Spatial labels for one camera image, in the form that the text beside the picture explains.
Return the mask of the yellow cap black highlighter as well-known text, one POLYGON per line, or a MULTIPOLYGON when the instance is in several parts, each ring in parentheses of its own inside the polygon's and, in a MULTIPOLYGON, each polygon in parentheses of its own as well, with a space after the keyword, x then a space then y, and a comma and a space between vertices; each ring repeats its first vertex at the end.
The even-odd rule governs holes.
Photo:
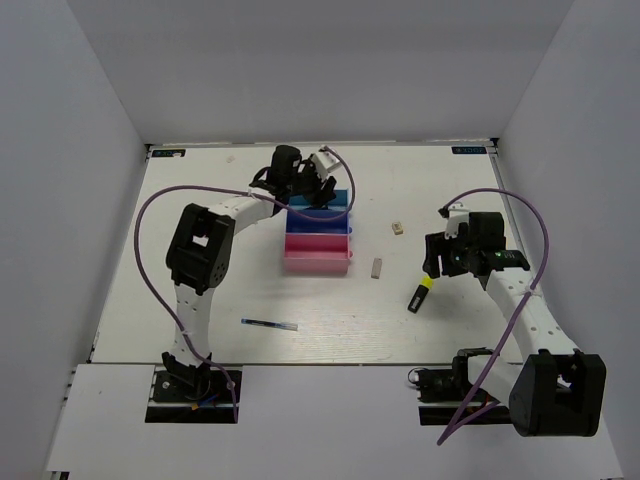
POLYGON ((408 304, 407 309, 409 312, 416 314, 419 311, 430 290, 433 288, 433 283, 434 280, 428 275, 422 278, 408 304))

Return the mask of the small yellowish eraser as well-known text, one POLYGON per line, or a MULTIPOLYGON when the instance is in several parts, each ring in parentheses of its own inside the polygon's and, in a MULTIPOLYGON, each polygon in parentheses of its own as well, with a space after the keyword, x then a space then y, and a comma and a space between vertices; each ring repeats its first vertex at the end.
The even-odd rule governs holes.
POLYGON ((393 222, 391 228, 395 235, 402 235, 404 233, 403 226, 400 222, 393 222))

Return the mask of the grey long eraser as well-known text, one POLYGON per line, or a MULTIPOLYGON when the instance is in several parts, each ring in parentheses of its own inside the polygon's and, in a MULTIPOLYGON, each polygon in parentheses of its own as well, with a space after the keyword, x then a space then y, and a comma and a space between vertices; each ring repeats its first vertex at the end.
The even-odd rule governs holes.
POLYGON ((382 270, 382 259, 381 258, 375 258, 372 262, 372 268, 371 268, 371 277, 373 279, 379 279, 380 275, 381 275, 381 270, 382 270))

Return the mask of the blue ink pen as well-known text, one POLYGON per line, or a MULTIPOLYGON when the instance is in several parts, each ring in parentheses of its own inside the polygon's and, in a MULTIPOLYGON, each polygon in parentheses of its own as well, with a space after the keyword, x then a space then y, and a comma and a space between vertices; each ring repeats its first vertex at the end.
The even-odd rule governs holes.
POLYGON ((280 329, 280 330, 286 330, 286 331, 298 330, 297 324, 287 323, 287 322, 272 322, 272 321, 265 321, 265 320, 243 318, 241 320, 241 323, 244 325, 259 326, 264 328, 273 328, 273 329, 280 329))

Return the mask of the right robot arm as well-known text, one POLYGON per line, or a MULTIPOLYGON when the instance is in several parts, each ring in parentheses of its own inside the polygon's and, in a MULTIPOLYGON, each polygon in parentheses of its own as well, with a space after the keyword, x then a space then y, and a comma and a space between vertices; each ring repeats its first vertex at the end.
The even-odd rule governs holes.
POLYGON ((498 358, 484 371, 492 351, 458 351, 439 379, 424 373, 427 401, 472 399, 486 392, 507 407, 511 423, 524 437, 592 437, 601 414, 606 366, 587 354, 560 328, 542 294, 532 289, 530 265, 506 247, 499 212, 471 212, 461 204, 442 210, 446 228, 425 238, 425 273, 433 278, 470 274, 513 323, 510 336, 522 357, 519 365, 498 358))

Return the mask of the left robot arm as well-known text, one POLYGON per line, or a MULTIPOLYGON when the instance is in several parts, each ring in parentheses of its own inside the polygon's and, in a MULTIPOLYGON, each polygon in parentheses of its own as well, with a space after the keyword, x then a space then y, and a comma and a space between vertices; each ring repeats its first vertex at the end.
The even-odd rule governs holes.
POLYGON ((211 305, 228 272, 234 237, 275 216, 294 196, 316 208, 326 206, 335 198, 332 173, 340 167, 327 147, 304 159, 298 148, 279 145, 271 164, 254 175, 246 191, 213 207, 184 208, 166 255, 176 294, 176 330, 162 362, 188 398, 202 398, 211 387, 211 305))

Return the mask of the blue plastic bin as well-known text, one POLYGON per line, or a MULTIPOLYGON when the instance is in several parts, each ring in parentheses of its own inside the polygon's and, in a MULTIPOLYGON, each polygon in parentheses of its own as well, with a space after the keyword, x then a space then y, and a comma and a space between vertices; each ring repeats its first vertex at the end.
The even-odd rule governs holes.
POLYGON ((306 209, 287 213, 288 234, 347 235, 351 233, 349 215, 345 211, 306 209))

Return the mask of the pink plastic bin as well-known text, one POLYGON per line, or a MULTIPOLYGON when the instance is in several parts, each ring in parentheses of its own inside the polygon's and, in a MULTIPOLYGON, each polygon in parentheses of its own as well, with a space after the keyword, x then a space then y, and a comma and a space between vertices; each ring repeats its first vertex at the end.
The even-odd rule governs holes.
POLYGON ((346 275, 352 252, 345 234, 287 233, 283 266, 289 273, 346 275))

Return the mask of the right corner label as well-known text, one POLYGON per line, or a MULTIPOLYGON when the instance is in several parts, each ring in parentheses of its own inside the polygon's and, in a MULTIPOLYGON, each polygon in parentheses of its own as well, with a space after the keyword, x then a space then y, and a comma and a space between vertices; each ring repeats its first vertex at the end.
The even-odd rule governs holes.
POLYGON ((486 155, 487 149, 484 146, 452 146, 452 153, 454 155, 486 155))

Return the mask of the corner label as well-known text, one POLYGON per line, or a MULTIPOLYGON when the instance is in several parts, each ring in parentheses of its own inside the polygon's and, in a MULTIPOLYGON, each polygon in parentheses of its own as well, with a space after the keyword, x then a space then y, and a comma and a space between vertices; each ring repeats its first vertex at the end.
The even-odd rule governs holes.
POLYGON ((484 146, 452 146, 452 153, 454 155, 486 155, 487 149, 484 146))
POLYGON ((152 158, 181 158, 185 155, 185 149, 156 149, 151 152, 152 158))

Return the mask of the left corner label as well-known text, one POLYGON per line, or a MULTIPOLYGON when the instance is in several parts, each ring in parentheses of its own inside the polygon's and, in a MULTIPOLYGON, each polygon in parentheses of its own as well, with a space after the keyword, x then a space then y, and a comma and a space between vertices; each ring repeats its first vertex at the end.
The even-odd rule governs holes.
POLYGON ((156 149, 151 152, 152 158, 181 158, 185 155, 185 149, 156 149))

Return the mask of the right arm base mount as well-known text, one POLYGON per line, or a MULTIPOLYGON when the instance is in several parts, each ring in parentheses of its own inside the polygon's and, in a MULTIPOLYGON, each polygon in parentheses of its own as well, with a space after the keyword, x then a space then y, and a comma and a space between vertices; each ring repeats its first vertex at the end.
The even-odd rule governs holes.
MULTIPOLYGON (((407 374, 407 382, 418 393, 421 426, 446 426, 470 388, 456 386, 451 369, 413 368, 407 374)), ((461 420, 494 401, 485 391, 478 390, 470 404, 465 407, 461 420)), ((494 407, 469 423, 474 426, 508 424, 511 424, 509 411, 502 405, 494 407)))

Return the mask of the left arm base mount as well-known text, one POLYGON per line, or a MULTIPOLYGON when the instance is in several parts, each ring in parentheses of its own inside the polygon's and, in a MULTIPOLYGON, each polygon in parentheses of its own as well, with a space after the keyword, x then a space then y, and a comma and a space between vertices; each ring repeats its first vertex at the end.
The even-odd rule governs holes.
POLYGON ((231 388, 219 370, 204 385, 191 387, 166 370, 154 373, 146 408, 147 424, 235 424, 231 388))

